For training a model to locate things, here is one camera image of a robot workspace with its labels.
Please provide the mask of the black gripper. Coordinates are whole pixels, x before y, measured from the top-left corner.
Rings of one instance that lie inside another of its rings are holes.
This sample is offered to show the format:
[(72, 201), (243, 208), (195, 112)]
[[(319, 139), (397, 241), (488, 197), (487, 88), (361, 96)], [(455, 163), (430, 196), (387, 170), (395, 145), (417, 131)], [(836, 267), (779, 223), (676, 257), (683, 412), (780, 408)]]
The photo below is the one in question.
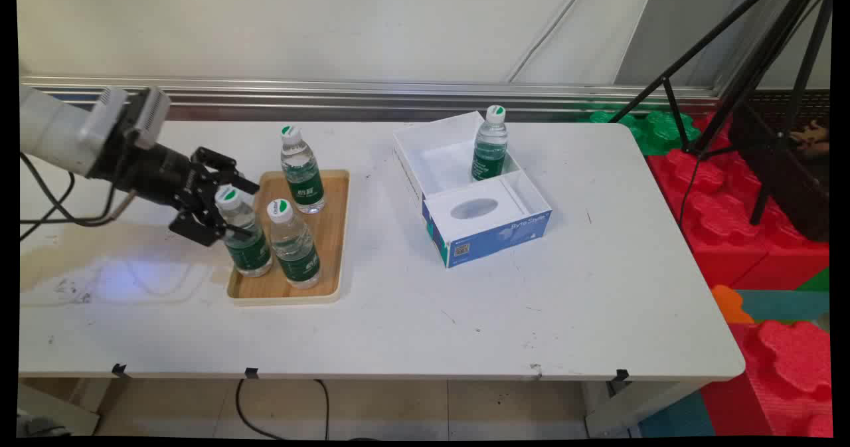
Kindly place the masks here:
[(177, 210), (168, 229), (197, 244), (209, 247), (228, 236), (239, 241), (252, 238), (252, 231), (228, 223), (213, 200), (224, 185), (247, 195), (260, 189), (237, 170), (236, 160), (205, 147), (198, 147), (191, 156), (160, 143), (143, 149), (137, 146), (137, 138), (130, 130), (115, 129), (95, 157), (89, 177), (109, 181), (110, 192), (104, 214), (90, 219), (91, 223), (105, 223), (112, 213), (114, 193), (124, 191)]

